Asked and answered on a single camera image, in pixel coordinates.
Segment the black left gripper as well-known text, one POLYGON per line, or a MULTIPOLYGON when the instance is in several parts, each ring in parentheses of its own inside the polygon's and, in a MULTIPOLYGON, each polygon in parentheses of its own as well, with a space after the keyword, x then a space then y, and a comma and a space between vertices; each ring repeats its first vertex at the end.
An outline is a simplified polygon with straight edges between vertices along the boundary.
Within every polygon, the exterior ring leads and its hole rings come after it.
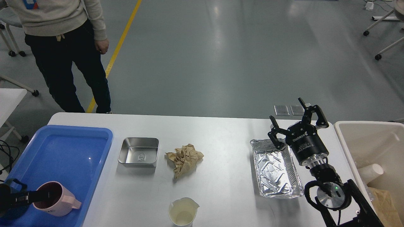
POLYGON ((4 215, 12 207, 30 205, 35 202, 49 200, 51 192, 49 191, 26 191, 13 193, 9 185, 2 183, 0 185, 0 214, 4 215))

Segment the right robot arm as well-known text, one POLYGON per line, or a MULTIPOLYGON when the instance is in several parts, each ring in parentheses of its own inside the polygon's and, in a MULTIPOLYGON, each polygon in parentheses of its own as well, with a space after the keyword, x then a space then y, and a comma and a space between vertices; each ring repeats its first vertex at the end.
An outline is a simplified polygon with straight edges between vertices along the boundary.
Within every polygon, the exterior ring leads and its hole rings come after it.
POLYGON ((335 168, 328 163, 329 151, 321 140, 318 130, 328 128, 322 109, 309 105, 298 98, 304 113, 301 121, 280 128, 274 116, 270 116, 273 127, 268 137, 279 150, 290 147, 299 165, 306 167, 315 180, 304 186, 307 202, 318 210, 327 227, 382 227, 378 218, 356 183, 349 179, 343 183, 335 168), (335 222, 330 211, 341 213, 354 200, 359 207, 356 217, 345 223, 335 222))

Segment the person's hand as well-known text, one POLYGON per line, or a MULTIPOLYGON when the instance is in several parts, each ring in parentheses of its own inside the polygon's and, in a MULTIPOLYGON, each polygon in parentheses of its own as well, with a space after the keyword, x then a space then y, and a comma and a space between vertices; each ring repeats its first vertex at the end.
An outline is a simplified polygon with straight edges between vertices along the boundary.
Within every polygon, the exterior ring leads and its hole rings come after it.
POLYGON ((109 39, 105 40, 94 40, 95 43, 95 49, 100 53, 101 55, 105 55, 108 52, 109 49, 109 39))

